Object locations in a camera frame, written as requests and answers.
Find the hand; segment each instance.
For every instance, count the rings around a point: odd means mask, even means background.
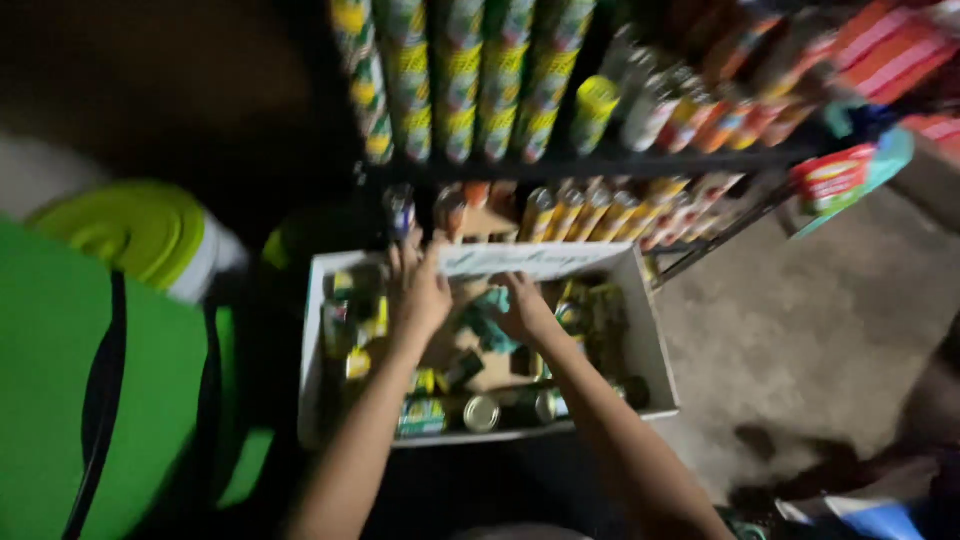
[[[437,275],[442,242],[435,239],[421,259],[417,246],[422,237],[420,228],[415,228],[407,235],[402,250],[390,248],[390,333],[393,343],[425,348],[444,325],[453,308],[453,297],[450,283]]]
[[[525,273],[497,274],[491,283],[510,289],[510,311],[493,315],[497,326],[507,335],[532,347],[556,331],[566,334],[540,295],[537,284]]]

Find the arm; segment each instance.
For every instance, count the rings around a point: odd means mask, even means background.
[[[613,494],[651,537],[732,538],[707,494],[670,447],[630,409],[560,327],[524,274],[497,277],[511,291],[501,328],[543,356],[577,430],[599,457]]]
[[[449,285],[437,277],[438,251],[439,244],[431,245],[418,265],[412,247],[405,248],[405,268],[398,274],[406,292],[393,317],[388,352],[309,480],[290,538],[358,538],[363,531],[410,379],[453,304]],[[391,260],[397,273],[396,250]]]

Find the forearm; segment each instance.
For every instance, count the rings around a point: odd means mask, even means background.
[[[327,448],[303,499],[291,538],[356,538],[370,515],[396,422],[425,344],[392,343],[363,395]]]
[[[707,495],[666,443],[616,395],[559,327],[537,338],[577,430],[649,534],[729,538]]]

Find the gray floor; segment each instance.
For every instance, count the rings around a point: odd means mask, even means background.
[[[816,463],[798,435],[871,455],[960,309],[958,269],[960,239],[888,189],[803,240],[765,218],[658,293],[682,400],[658,431],[717,503]]]

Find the white cardboard box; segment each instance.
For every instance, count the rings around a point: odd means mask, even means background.
[[[320,411],[319,389],[324,376],[321,346],[321,306],[324,303],[324,276],[357,266],[377,264],[382,254],[347,252],[313,257],[303,328],[303,355],[300,365],[300,413],[298,430],[305,448],[317,448]],[[650,404],[638,413],[644,420],[673,416],[680,411],[680,398],[673,370],[660,336],[659,322],[650,300],[650,289],[640,275],[643,262],[633,243],[545,243],[470,244],[441,250],[440,272],[447,276],[481,276],[498,272],[523,271],[536,280],[554,280],[571,275],[606,272],[623,290],[627,320],[623,350],[630,375],[642,375],[650,386]],[[572,430],[573,423],[561,421],[545,428],[499,430],[491,433],[451,433],[397,440],[395,448],[464,444],[533,437]]]

